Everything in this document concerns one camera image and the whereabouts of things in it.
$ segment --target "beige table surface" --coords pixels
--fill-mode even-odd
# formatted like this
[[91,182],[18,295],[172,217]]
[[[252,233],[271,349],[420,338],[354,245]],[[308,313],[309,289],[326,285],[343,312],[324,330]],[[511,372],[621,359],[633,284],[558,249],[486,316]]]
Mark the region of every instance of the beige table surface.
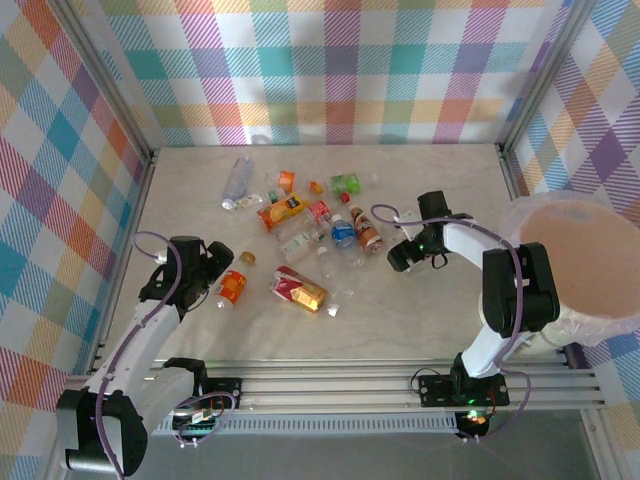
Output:
[[[454,213],[469,213],[493,229],[509,202],[492,145],[163,149],[139,230],[167,237],[195,235],[207,243],[219,240],[236,257],[249,250],[257,261],[233,310],[220,311],[210,296],[185,317],[159,358],[447,359],[473,341],[481,327],[477,311],[481,272],[461,257],[451,256],[442,270],[429,266],[406,275],[394,272],[386,253],[380,254],[351,272],[356,294],[335,318],[307,313],[270,293],[274,270],[285,264],[276,253],[275,238],[262,230],[254,213],[229,213],[220,206],[231,167],[245,154],[256,162],[249,189],[253,192],[265,190],[266,172],[281,168],[321,179],[352,171],[375,172],[379,187],[354,198],[366,210],[384,202],[418,213],[419,195],[444,190]],[[151,251],[164,249],[158,242],[141,244]],[[311,255],[293,268],[320,280],[315,260]],[[132,253],[107,351],[125,330],[138,292],[155,267]]]

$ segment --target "trash bin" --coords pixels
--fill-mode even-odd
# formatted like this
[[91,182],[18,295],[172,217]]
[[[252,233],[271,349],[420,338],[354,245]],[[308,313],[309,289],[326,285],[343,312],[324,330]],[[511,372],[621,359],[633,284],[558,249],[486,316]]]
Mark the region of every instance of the trash bin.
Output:
[[502,215],[500,234],[546,247],[560,299],[558,320],[518,353],[593,346],[640,327],[640,229],[596,197],[563,191],[520,198]]

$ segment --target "plaid wallpaper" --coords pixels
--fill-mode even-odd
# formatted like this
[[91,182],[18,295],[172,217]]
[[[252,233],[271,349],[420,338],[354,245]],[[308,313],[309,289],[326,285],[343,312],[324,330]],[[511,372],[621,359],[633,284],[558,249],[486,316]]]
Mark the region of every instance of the plaid wallpaper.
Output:
[[74,3],[149,133],[192,146],[493,143],[571,2]]
[[46,0],[0,0],[1,479],[36,473],[142,168]]
[[[592,193],[640,224],[640,1],[600,0],[516,153],[524,193]],[[640,331],[585,354],[640,478]]]

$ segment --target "pink label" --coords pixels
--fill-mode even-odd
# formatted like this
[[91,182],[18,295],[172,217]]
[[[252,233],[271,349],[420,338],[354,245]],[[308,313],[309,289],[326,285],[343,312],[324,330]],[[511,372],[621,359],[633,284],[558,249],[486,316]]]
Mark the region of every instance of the pink label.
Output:
[[309,210],[313,214],[313,218],[316,219],[317,223],[322,222],[323,220],[329,221],[331,218],[331,212],[329,211],[329,207],[322,200],[318,200],[317,202],[313,202],[309,205]]

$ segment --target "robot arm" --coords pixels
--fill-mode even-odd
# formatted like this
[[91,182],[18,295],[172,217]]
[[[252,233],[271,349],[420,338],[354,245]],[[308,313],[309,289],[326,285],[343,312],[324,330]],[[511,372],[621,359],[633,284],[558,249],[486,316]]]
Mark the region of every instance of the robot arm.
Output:
[[[449,217],[473,223],[469,215],[452,215],[441,191],[422,195],[418,204],[422,220]],[[415,217],[415,214],[398,215],[396,221],[403,223],[407,216]],[[396,271],[407,271],[428,258],[436,268],[433,259],[437,256],[446,259],[449,253],[463,256],[482,270],[480,315],[483,327],[471,346],[456,357],[451,368],[452,381],[443,386],[441,378],[432,378],[433,383],[426,391],[435,401],[430,404],[423,398],[422,402],[423,406],[457,406],[461,402],[482,406],[487,401],[488,391],[492,394],[495,393],[493,390],[506,393],[496,358],[507,348],[514,333],[514,343],[501,355],[501,362],[534,332],[539,332],[559,316],[560,305],[546,250],[537,243],[514,246],[517,247],[524,285],[522,322],[519,331],[514,332],[517,301],[515,266],[503,244],[479,230],[456,223],[438,222],[417,229],[403,227],[403,230],[407,239],[392,247],[387,255]],[[503,401],[505,397],[508,404],[508,396],[502,395]]]
[[[182,276],[171,298],[146,323],[143,319],[158,306],[176,278],[176,258],[167,251],[167,262],[156,269],[140,291],[141,303],[120,342],[102,367],[80,390],[65,390],[56,405],[59,438],[71,470],[114,473],[98,436],[94,412],[98,391],[105,377],[109,383],[102,404],[105,433],[125,476],[142,463],[148,434],[181,401],[203,392],[206,386],[204,362],[168,360],[155,381],[145,385],[144,377],[162,345],[180,325],[191,305],[206,291],[233,260],[233,252],[214,242],[201,254],[202,240],[173,237],[182,262]],[[107,373],[115,352],[130,332],[142,327],[118,359],[115,371]]]

